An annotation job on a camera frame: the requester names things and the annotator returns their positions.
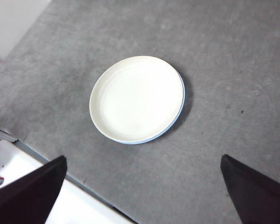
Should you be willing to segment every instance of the gray carpet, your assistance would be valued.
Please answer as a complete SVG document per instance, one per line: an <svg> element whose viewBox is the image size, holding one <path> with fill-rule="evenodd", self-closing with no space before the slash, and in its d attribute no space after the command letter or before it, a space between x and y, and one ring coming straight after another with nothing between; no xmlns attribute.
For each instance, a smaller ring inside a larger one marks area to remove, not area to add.
<svg viewBox="0 0 280 224"><path fill-rule="evenodd" d="M150 55L184 79L177 123L146 144L104 137L99 76ZM0 126L141 224L240 220L229 154L280 182L280 0L53 0L0 67Z"/></svg>

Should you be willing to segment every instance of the plate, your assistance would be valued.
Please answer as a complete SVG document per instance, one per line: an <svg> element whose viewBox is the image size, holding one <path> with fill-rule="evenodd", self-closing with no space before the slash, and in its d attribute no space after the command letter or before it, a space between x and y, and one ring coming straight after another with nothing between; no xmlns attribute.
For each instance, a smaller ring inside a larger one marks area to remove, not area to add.
<svg viewBox="0 0 280 224"><path fill-rule="evenodd" d="M177 120L185 100L182 77L152 56L124 59L95 83L89 111L95 127L123 144L140 144L164 134Z"/></svg>

